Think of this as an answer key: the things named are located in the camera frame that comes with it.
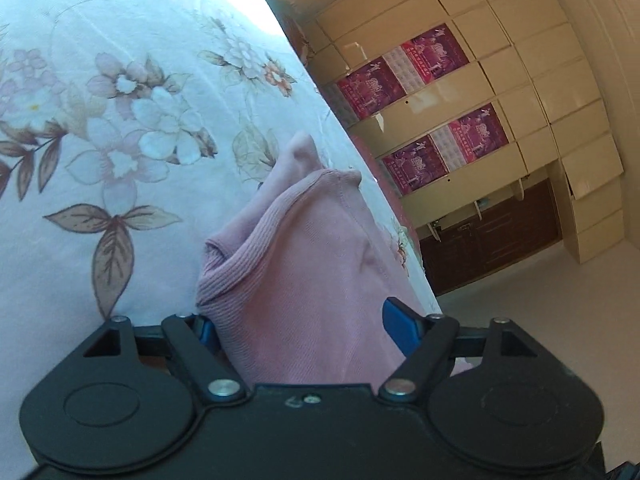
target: floral bedsheet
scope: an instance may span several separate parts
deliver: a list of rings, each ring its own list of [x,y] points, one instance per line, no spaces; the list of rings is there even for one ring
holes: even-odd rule
[[[425,313],[437,312],[264,0],[0,0],[4,478],[31,466],[17,423],[26,392],[104,318],[194,311],[204,239],[299,130],[327,166],[362,172]]]

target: cabinet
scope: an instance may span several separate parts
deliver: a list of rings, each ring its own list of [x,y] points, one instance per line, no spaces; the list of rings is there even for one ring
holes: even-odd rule
[[[424,268],[439,296],[514,264],[561,239],[548,180],[420,242]]]

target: metal screw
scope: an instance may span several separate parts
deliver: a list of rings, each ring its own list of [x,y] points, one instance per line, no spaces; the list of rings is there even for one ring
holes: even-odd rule
[[[302,400],[304,400],[307,404],[320,404],[320,402],[322,402],[321,397],[316,394],[305,395]]]
[[[395,397],[406,397],[415,391],[415,384],[409,379],[389,379],[385,383],[385,391]]]
[[[216,379],[209,383],[209,391],[216,397],[231,397],[240,391],[240,384],[232,379]]]

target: pink knit fabric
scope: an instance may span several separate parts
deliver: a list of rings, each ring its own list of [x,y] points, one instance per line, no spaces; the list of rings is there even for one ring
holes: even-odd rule
[[[207,240],[198,305],[249,384],[376,390],[402,363],[382,304],[419,303],[359,183],[357,171],[323,169],[297,134],[252,202]]]

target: door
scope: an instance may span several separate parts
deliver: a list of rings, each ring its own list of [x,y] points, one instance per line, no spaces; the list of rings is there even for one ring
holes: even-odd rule
[[[436,296],[479,280],[561,240],[548,180],[420,242],[427,279]]]

